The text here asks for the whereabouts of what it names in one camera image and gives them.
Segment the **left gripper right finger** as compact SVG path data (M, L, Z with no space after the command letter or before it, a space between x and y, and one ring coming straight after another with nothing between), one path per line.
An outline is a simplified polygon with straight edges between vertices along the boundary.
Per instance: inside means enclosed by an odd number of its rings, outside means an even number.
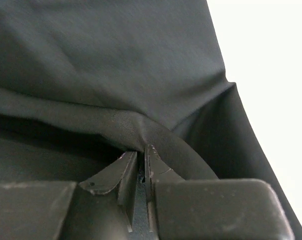
M149 231L156 232L156 183L174 183L184 179L161 159L158 151L151 144L148 144L144 150L144 173Z

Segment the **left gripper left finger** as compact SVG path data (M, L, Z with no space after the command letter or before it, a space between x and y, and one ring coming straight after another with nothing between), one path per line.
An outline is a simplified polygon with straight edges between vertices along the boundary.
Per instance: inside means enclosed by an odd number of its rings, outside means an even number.
M94 196L115 193L116 206L123 214L128 232L133 231L135 196L138 181L138 153L127 151L103 170L79 183Z

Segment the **black cloth placemat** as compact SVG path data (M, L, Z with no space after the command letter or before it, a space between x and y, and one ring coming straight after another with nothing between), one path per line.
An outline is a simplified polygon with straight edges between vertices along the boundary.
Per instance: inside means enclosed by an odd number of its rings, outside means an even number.
M205 0L0 0L0 240L302 240L225 71ZM125 152L132 232L80 187Z

